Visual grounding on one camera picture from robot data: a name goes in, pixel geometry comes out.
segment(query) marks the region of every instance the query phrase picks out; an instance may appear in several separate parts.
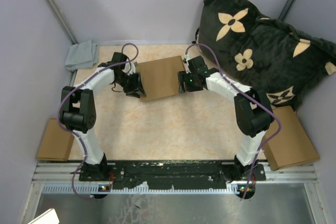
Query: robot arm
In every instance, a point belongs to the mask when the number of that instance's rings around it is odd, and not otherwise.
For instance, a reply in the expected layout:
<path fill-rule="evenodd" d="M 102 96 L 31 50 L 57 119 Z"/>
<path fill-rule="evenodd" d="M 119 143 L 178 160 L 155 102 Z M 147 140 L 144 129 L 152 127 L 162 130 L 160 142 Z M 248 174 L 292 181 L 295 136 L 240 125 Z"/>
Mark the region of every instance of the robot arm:
<path fill-rule="evenodd" d="M 126 55 L 118 52 L 114 53 L 111 61 L 99 65 L 96 73 L 79 84 L 85 84 L 85 86 L 75 91 L 60 110 L 60 122 L 67 129 L 76 132 L 82 138 L 87 149 L 87 159 L 81 169 L 82 177 L 80 177 L 80 180 L 82 178 L 85 181 L 100 181 L 108 180 L 109 177 L 107 159 L 99 146 L 94 130 L 96 122 L 94 96 L 106 86 L 114 83 L 122 86 L 124 93 L 128 96 L 139 98 L 140 95 L 146 95 L 143 90 L 140 74 L 135 72 L 134 64 L 119 65 L 101 71 L 105 67 L 125 62 L 126 60 Z M 217 69 L 208 69 L 201 56 L 188 61 L 185 60 L 185 63 L 187 63 L 187 71 L 178 73 L 180 93 L 186 91 L 193 92 L 205 88 L 224 96 L 235 105 L 237 124 L 243 133 L 243 139 L 235 157 L 234 170 L 223 172 L 223 177 L 227 182 L 244 178 L 246 172 L 251 169 L 258 146 L 265 134 L 265 130 L 268 129 L 272 122 L 272 117 L 259 107 L 253 109 L 249 100 L 231 88 L 230 84 L 220 76 Z M 239 87 L 242 92 L 253 97 L 271 110 L 270 103 L 264 92 L 252 89 L 231 79 L 229 80 Z M 62 100 L 74 88 L 64 87 L 62 90 Z M 80 102 L 79 108 L 74 106 L 78 102 Z"/>
<path fill-rule="evenodd" d="M 178 74 L 181 93 L 203 90 L 205 88 L 224 96 L 234 104 L 237 124 L 243 133 L 240 149 L 235 159 L 239 161 L 240 166 L 245 167 L 243 170 L 250 169 L 249 166 L 257 154 L 261 140 L 274 119 L 261 108 L 252 108 L 250 101 L 237 90 L 233 89 L 231 84 L 234 84 L 243 93 L 253 97 L 271 111 L 270 102 L 266 94 L 262 90 L 255 90 L 250 86 L 243 85 L 226 77 L 230 81 L 228 83 L 219 74 L 217 69 L 208 69 L 202 56 L 193 59 L 188 59 L 186 56 L 183 61 L 187 67 L 186 71 L 179 72 Z"/>
<path fill-rule="evenodd" d="M 97 141 L 94 124 L 96 122 L 96 108 L 94 97 L 98 95 L 106 86 L 117 83 L 120 84 L 126 95 L 140 97 L 145 95 L 141 84 L 139 73 L 135 72 L 134 63 L 116 66 L 102 71 L 107 66 L 127 60 L 127 56 L 122 53 L 114 53 L 112 60 L 102 63 L 98 66 L 95 73 L 89 76 L 85 81 L 76 85 L 85 84 L 82 89 L 77 90 L 61 109 L 60 121 L 67 129 L 76 132 L 83 140 L 87 149 L 86 163 L 89 165 L 98 165 L 102 162 L 104 153 Z M 64 87 L 62 90 L 62 100 L 75 87 Z M 81 151 L 84 153 L 83 146 L 80 144 Z"/>

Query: cardboard box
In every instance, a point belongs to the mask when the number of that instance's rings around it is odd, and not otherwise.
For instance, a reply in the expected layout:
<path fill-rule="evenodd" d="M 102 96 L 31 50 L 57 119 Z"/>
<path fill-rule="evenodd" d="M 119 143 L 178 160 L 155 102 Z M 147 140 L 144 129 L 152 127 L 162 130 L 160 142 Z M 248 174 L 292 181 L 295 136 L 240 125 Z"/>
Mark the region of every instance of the cardboard box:
<path fill-rule="evenodd" d="M 319 160 L 319 154 L 311 144 L 299 119 L 290 106 L 274 109 L 274 114 L 282 123 L 282 130 L 264 147 L 264 153 L 271 170 L 302 165 Z M 263 141 L 273 135 L 278 123 L 271 123 Z"/>
<path fill-rule="evenodd" d="M 181 56 L 139 63 L 136 71 L 141 74 L 141 81 L 146 97 L 142 102 L 169 97 L 178 94 L 178 72 L 184 71 Z"/>
<path fill-rule="evenodd" d="M 74 136 L 62 130 L 56 118 L 49 119 L 36 159 L 49 161 L 67 161 Z"/>

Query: black pillow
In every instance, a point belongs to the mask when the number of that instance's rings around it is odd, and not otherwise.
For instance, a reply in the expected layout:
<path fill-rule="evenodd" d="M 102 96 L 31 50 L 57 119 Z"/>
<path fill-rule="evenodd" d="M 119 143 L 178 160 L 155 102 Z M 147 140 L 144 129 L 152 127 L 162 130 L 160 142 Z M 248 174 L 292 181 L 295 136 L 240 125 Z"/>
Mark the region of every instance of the black pillow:
<path fill-rule="evenodd" d="M 248 0 L 204 0 L 197 41 L 215 51 L 229 76 L 263 88 L 274 106 L 296 109 L 307 91 L 336 71 L 336 44 L 266 17 Z"/>

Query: purple cable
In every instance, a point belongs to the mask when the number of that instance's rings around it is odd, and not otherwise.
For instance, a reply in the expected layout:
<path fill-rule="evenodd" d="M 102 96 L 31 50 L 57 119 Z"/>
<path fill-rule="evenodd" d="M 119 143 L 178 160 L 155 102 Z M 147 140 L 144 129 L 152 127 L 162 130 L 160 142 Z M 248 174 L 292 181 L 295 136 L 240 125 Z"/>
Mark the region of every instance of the purple cable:
<path fill-rule="evenodd" d="M 223 74 L 223 71 L 221 69 L 221 66 L 219 65 L 219 62 L 218 62 L 218 59 L 217 59 L 217 56 L 215 54 L 215 52 L 207 45 L 205 44 L 200 44 L 200 43 L 195 43 L 195 44 L 192 44 L 190 46 L 188 46 L 188 48 L 186 49 L 185 51 L 185 54 L 187 55 L 188 54 L 188 51 L 191 47 L 193 46 L 203 46 L 205 48 L 207 48 L 211 53 L 212 55 L 214 56 L 214 59 L 216 61 L 216 64 L 218 66 L 218 70 L 219 70 L 219 74 L 222 76 L 222 78 L 227 82 L 229 83 L 229 85 L 231 87 L 233 87 L 237 92 L 239 92 L 241 95 L 243 95 L 244 97 L 246 97 L 248 100 L 250 100 L 251 102 L 255 103 L 256 105 L 258 105 L 260 108 L 262 108 L 264 111 L 266 111 L 268 114 L 270 114 L 278 123 L 279 127 L 278 127 L 278 130 L 272 135 L 270 136 L 269 138 L 267 138 L 263 143 L 261 143 L 257 149 L 257 153 L 253 159 L 253 162 L 252 162 L 252 165 L 251 165 L 251 169 L 248 173 L 248 177 L 247 177 L 247 183 L 246 183 L 246 190 L 244 191 L 244 194 L 243 194 L 243 199 L 245 199 L 246 197 L 246 193 L 247 193 L 247 189 L 248 189 L 248 184 L 251 180 L 251 177 L 252 177 L 252 174 L 253 174 L 253 169 L 254 169 L 254 166 L 256 164 L 256 161 L 257 161 L 257 158 L 258 158 L 258 152 L 261 150 L 261 148 L 266 144 L 268 143 L 268 141 L 270 141 L 273 137 L 275 137 L 280 131 L 281 131 L 281 128 L 282 128 L 282 125 L 281 125 L 281 122 L 280 122 L 280 119 L 274 115 L 269 109 L 267 109 L 265 106 L 263 106 L 261 103 L 259 103 L 258 101 L 256 101 L 255 99 L 253 99 L 252 97 L 250 97 L 249 95 L 245 94 L 244 92 L 242 92 L 242 90 L 240 90 L 239 88 L 237 88 L 233 83 L 231 83 L 226 77 L 225 75 Z"/>
<path fill-rule="evenodd" d="M 88 83 L 89 83 L 94 77 L 96 77 L 98 74 L 104 72 L 104 71 L 107 70 L 107 69 L 113 68 L 113 67 L 115 67 L 115 66 L 119 66 L 119 65 L 127 64 L 127 63 L 129 63 L 129 62 L 134 61 L 134 60 L 138 57 L 139 49 L 138 49 L 137 46 L 136 46 L 135 44 L 133 44 L 133 43 L 126 43 L 125 45 L 122 46 L 122 49 L 121 49 L 121 52 L 122 52 L 122 53 L 123 53 L 123 51 L 124 51 L 125 46 L 127 46 L 127 45 L 131 45 L 131 46 L 135 47 L 135 49 L 137 50 L 137 53 L 136 53 L 136 55 L 135 55 L 135 57 L 134 57 L 133 59 L 128 60 L 128 61 L 124 61 L 124 62 L 120 62 L 120 63 L 116 63 L 116 64 L 113 64 L 113 65 L 110 65 L 110 66 L 107 66 L 107 67 L 101 69 L 100 71 L 95 72 L 95 73 L 94 73 L 90 78 L 88 78 L 84 83 L 82 83 L 81 85 L 79 85 L 79 86 L 75 87 L 73 90 L 71 90 L 71 91 L 64 97 L 64 99 L 61 101 L 61 104 L 60 104 L 60 106 L 58 107 L 58 110 L 57 110 L 57 115 L 58 115 L 58 116 L 57 116 L 57 123 L 58 123 L 58 126 L 59 126 L 62 130 L 66 131 L 66 132 L 69 132 L 69 133 L 71 133 L 72 135 L 74 135 L 75 137 L 77 137 L 78 140 L 79 140 L 79 142 L 80 142 L 80 144 L 81 144 L 82 147 L 83 147 L 84 158 L 83 158 L 82 162 L 79 164 L 79 166 L 77 166 L 76 170 L 74 171 L 74 174 L 73 174 L 72 179 L 71 179 L 71 187 L 72 187 L 73 193 L 75 193 L 76 196 L 78 196 L 79 198 L 84 199 L 84 200 L 91 200 L 91 199 L 93 199 L 93 198 L 83 197 L 83 196 L 81 196 L 80 194 L 78 194 L 78 193 L 76 192 L 76 189 L 75 189 L 75 176 L 76 176 L 76 174 L 78 173 L 78 171 L 81 169 L 82 165 L 85 163 L 85 161 L 86 161 L 86 159 L 87 159 L 87 156 L 88 156 L 88 150 L 86 149 L 85 143 L 84 143 L 83 139 L 80 137 L 79 134 L 77 134 L 76 132 L 74 132 L 74 131 L 72 131 L 72 130 L 68 130 L 67 128 L 64 128 L 64 127 L 63 127 L 63 125 L 61 124 L 61 122 L 60 122 L 60 120 L 59 120 L 59 117 L 60 117 L 60 111 L 61 111 L 63 105 L 65 104 L 65 102 L 69 99 L 69 97 L 70 97 L 73 93 L 75 93 L 77 90 L 83 88 L 86 84 L 88 84 Z"/>

